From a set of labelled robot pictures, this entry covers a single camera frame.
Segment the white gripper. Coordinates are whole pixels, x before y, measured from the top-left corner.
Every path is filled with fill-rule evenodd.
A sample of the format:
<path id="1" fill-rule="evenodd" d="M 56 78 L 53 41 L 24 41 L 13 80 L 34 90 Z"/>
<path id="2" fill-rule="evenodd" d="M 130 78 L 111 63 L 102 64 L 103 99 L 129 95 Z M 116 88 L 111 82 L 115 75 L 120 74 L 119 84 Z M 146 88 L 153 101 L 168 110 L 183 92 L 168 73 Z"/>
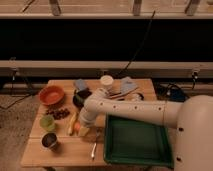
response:
<path id="1" fill-rule="evenodd" d="M 79 121 L 82 125 L 79 129 L 78 136 L 84 137 L 88 134 L 91 126 L 95 123 L 95 115 L 93 113 L 90 113 L 84 109 L 80 111 L 79 115 Z"/>

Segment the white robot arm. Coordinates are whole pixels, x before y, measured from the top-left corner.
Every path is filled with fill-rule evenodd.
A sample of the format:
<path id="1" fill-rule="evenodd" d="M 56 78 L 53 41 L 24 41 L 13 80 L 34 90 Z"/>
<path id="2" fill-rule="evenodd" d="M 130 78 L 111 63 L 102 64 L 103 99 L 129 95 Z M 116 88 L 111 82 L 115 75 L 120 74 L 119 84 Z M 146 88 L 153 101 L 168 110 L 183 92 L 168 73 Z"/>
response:
<path id="1" fill-rule="evenodd" d="M 213 96 L 193 96 L 184 102 L 116 101 L 98 88 L 84 101 L 80 123 L 91 127 L 99 114 L 174 128 L 174 171 L 213 171 Z"/>

